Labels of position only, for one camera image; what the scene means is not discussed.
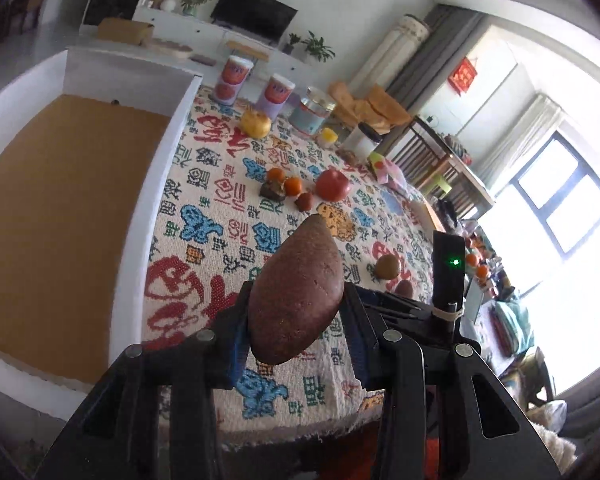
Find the open box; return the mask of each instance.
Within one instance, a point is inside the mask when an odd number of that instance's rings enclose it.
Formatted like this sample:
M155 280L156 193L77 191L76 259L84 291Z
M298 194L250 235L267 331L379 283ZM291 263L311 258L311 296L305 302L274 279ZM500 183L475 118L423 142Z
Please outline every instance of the open box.
M68 420L140 342L155 219L201 81L141 49L71 48L0 92L3 393Z

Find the orange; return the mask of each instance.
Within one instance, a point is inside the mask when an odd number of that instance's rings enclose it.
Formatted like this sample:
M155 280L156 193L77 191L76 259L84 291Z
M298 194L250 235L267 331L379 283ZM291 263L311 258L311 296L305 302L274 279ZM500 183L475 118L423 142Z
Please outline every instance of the orange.
M478 259L478 256L476 256L475 254L469 253L466 256L465 262L469 267L477 267L478 264L480 263L480 260Z
M271 168L267 171L267 182L275 182L278 181L282 184L285 181L285 171L281 168Z
M296 176L286 179L285 192L287 196L296 196L302 193L302 180Z
M478 267L475 269L475 275L479 280L486 280L487 276L489 275L489 267L487 267L485 264L478 265Z

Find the television screen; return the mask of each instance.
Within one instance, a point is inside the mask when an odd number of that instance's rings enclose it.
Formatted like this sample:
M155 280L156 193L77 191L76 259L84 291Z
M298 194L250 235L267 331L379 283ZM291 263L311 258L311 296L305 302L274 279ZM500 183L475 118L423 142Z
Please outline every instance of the television screen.
M218 0L211 19L273 42L280 40L296 12L276 0Z

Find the yellow cap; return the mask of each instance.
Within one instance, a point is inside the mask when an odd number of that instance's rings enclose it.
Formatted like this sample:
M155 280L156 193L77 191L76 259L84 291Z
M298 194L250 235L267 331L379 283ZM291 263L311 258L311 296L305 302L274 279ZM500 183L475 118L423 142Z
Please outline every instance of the yellow cap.
M338 140L338 134L331 128L323 128L320 132L320 136L327 142L335 142Z

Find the green chair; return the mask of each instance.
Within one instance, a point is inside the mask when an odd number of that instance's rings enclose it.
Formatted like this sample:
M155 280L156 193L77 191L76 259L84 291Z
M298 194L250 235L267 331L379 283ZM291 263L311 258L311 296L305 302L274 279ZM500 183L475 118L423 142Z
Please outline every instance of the green chair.
M423 189L420 190L420 192L424 196L427 196L436 188L436 186L442 190L442 196L440 196L440 198L444 198L451 191L451 184L445 180L445 177L436 175Z

